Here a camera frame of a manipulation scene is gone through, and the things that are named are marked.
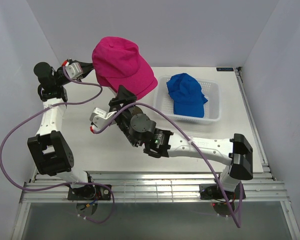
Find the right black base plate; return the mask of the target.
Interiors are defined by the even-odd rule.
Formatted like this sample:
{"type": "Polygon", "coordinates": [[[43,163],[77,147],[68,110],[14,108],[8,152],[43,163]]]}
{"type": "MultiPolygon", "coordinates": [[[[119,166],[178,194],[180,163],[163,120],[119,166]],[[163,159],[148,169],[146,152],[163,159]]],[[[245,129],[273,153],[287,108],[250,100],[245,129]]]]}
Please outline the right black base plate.
{"type": "MultiPolygon", "coordinates": [[[[201,200],[217,200],[217,201],[223,201],[224,196],[221,192],[221,189],[219,186],[215,184],[200,184],[199,185],[199,193],[200,193],[200,199],[201,200]]],[[[233,199],[239,199],[241,194],[241,188],[238,184],[234,190],[232,191],[225,191],[226,196],[229,200],[233,199]]]]}

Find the aluminium rail frame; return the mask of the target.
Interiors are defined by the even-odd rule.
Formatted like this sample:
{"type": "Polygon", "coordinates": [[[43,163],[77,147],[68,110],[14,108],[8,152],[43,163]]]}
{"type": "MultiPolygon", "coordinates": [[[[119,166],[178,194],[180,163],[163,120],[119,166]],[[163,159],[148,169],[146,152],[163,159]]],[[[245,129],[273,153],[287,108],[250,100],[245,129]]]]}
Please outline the aluminium rail frame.
{"type": "MultiPolygon", "coordinates": [[[[276,181],[262,149],[252,120],[242,80],[237,69],[218,71],[214,67],[156,67],[157,78],[188,73],[196,79],[218,84],[220,117],[208,125],[177,121],[191,137],[229,139],[234,133],[246,136],[253,147],[254,176],[244,181],[246,200],[280,202],[289,199],[282,181],[276,181]]],[[[104,110],[113,94],[104,89],[92,102],[69,106],[62,120],[62,134],[74,154],[74,167],[91,174],[97,183],[110,184],[115,200],[122,203],[198,202],[199,186],[214,182],[208,166],[201,159],[173,157],[152,158],[141,147],[132,147],[114,126],[101,134],[91,133],[93,108],[104,110]]]]}

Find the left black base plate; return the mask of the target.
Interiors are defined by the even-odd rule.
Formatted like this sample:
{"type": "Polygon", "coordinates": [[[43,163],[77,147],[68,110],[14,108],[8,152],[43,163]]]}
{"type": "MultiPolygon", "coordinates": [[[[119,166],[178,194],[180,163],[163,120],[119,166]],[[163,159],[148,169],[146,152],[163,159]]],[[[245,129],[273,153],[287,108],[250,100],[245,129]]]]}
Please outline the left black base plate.
{"type": "Polygon", "coordinates": [[[84,185],[79,188],[70,188],[67,195],[69,201],[93,201],[102,200],[107,201],[111,199],[110,190],[111,185],[99,186],[99,185],[84,185]]]}

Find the white plastic basket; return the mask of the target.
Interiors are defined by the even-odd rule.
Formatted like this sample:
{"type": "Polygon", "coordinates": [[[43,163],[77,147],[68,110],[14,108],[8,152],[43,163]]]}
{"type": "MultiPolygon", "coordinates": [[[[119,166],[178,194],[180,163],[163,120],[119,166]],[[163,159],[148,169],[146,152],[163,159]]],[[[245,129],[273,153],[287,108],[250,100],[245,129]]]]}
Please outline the white plastic basket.
{"type": "Polygon", "coordinates": [[[202,125],[209,125],[217,122],[221,118],[221,91],[218,83],[197,78],[196,80],[201,86],[201,91],[207,102],[204,103],[204,116],[192,117],[174,114],[174,101],[171,99],[167,82],[170,80],[169,75],[161,76],[158,79],[158,85],[154,90],[153,107],[174,121],[192,122],[202,125]]]}

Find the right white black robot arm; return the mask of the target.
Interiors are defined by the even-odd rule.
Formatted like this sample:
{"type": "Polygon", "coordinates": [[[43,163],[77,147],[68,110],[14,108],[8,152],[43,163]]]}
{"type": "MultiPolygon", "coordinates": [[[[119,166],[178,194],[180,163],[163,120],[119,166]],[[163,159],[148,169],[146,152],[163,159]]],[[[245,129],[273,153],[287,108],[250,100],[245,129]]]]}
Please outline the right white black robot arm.
{"type": "Polygon", "coordinates": [[[213,185],[200,187],[201,199],[233,199],[239,183],[253,179],[253,148],[244,135],[236,133],[230,139],[190,138],[159,129],[134,105],[136,100],[136,95],[121,85],[109,102],[109,111],[118,113],[115,123],[133,147],[143,146],[143,152],[153,158],[205,156],[225,166],[213,185]]]}

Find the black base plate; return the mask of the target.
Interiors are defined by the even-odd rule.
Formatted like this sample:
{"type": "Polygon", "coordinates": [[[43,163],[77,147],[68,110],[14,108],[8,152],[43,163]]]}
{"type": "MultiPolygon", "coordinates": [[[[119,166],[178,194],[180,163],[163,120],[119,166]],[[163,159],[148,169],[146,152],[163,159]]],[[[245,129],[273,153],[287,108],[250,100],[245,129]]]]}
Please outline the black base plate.
{"type": "MultiPolygon", "coordinates": [[[[199,193],[200,193],[200,199],[201,200],[217,200],[217,201],[223,201],[224,196],[221,192],[221,189],[219,186],[215,184],[200,184],[199,185],[199,193]]],[[[238,184],[234,190],[232,191],[225,191],[226,196],[229,200],[233,199],[239,199],[241,194],[241,188],[238,184]]]]}
{"type": "Polygon", "coordinates": [[[79,188],[70,188],[67,195],[69,201],[93,201],[102,200],[107,201],[111,199],[110,190],[111,185],[99,186],[99,185],[84,185],[79,188]]]}

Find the blue cap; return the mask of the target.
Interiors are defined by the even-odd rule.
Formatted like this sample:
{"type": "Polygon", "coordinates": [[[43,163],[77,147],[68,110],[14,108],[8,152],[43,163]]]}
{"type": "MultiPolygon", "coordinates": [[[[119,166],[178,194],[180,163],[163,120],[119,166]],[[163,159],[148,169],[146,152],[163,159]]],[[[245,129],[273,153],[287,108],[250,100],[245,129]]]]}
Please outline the blue cap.
{"type": "Polygon", "coordinates": [[[203,118],[204,105],[208,102],[199,82],[187,73],[173,75],[166,83],[170,98],[173,100],[175,115],[203,118]]]}

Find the brown round wooden stand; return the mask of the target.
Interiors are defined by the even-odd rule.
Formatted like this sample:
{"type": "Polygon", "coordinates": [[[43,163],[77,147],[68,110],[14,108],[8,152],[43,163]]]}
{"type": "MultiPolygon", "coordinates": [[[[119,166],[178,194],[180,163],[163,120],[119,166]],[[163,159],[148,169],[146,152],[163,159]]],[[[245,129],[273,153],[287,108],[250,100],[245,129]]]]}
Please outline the brown round wooden stand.
{"type": "Polygon", "coordinates": [[[138,114],[143,114],[143,111],[140,107],[138,107],[137,105],[134,105],[132,108],[131,108],[131,114],[132,116],[135,116],[135,115],[138,115],[138,114]]]}

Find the pink cap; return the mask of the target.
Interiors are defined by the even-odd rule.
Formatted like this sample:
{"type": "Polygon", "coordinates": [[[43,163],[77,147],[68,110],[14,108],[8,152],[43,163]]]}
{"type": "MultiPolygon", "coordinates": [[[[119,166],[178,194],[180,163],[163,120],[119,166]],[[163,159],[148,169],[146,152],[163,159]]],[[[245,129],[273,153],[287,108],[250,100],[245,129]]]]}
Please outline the pink cap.
{"type": "Polygon", "coordinates": [[[119,86],[124,86],[128,91],[135,94],[138,100],[149,93],[148,86],[143,84],[142,81],[137,80],[135,77],[106,78],[97,74],[96,78],[101,86],[110,88],[115,94],[118,93],[119,86]]]}
{"type": "Polygon", "coordinates": [[[158,85],[151,66],[140,55],[138,45],[125,38],[102,38],[92,51],[92,65],[96,77],[134,77],[148,87],[149,93],[158,85]]]}

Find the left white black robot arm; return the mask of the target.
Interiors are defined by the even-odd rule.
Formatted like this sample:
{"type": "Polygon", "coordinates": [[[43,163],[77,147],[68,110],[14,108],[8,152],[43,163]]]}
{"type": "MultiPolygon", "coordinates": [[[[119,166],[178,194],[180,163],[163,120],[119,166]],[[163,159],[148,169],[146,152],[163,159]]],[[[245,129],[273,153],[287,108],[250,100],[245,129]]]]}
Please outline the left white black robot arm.
{"type": "Polygon", "coordinates": [[[71,80],[80,81],[92,70],[91,63],[72,59],[66,60],[57,70],[47,62],[39,62],[33,68],[45,112],[37,133],[28,138],[27,146],[39,173],[63,179],[70,193],[80,200],[93,199],[97,190],[87,172],[75,169],[73,152],[61,133],[68,102],[64,86],[71,80]]]}

